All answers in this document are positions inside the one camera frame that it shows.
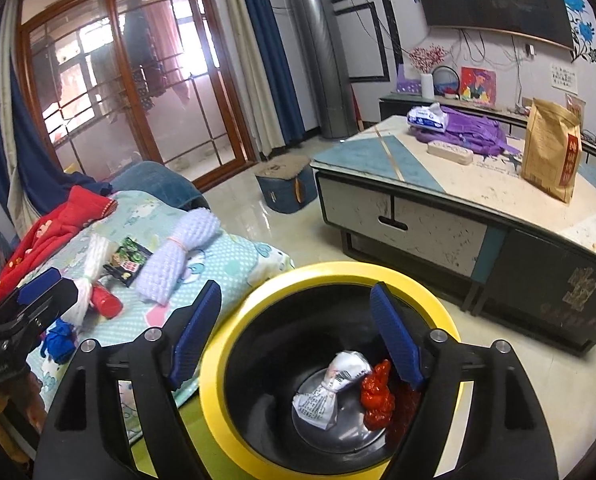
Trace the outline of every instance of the white vase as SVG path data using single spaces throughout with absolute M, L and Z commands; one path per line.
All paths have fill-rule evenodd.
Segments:
M 421 74 L 420 80 L 422 82 L 422 97 L 433 100 L 433 75 Z

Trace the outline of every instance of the coffee table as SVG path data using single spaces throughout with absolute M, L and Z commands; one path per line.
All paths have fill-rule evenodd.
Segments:
M 524 141 L 509 138 L 522 151 Z M 325 222 L 350 256 L 394 267 L 574 354 L 596 344 L 596 168 L 564 204 L 519 177 L 520 158 L 461 166 L 392 116 L 313 158 Z

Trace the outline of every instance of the red flower arrangement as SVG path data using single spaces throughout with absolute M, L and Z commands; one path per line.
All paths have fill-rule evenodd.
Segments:
M 447 54 L 449 54 L 448 50 L 432 44 L 429 48 L 421 46 L 414 48 L 409 54 L 409 59 L 414 68 L 423 74 L 430 74 L 434 67 L 444 61 Z

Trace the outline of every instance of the purple bag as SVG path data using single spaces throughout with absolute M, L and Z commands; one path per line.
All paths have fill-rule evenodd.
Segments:
M 450 144 L 468 148 L 478 155 L 500 155 L 505 150 L 511 155 L 517 155 L 520 150 L 506 143 L 506 135 L 500 128 L 500 123 L 486 117 L 463 114 L 452 108 L 442 106 L 441 109 L 449 116 L 447 130 L 441 134 L 420 128 L 413 128 L 415 138 L 420 142 L 443 140 Z

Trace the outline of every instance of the blue curtain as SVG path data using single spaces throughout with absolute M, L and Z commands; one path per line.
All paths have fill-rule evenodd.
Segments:
M 25 193 L 41 215 L 49 213 L 56 206 L 65 202 L 69 190 L 75 185 L 101 195 L 111 192 L 111 185 L 108 182 L 96 182 L 82 173 L 64 173 L 49 158 L 30 113 L 25 107 L 13 70 L 11 71 L 11 101 L 14 138 L 18 154 L 18 173 Z M 6 212 L 8 212 L 8 194 L 9 177 L 0 132 L 0 204 Z
M 245 1 L 265 65 L 284 141 L 287 144 L 295 144 L 304 137 L 304 123 L 271 2 L 269 0 Z

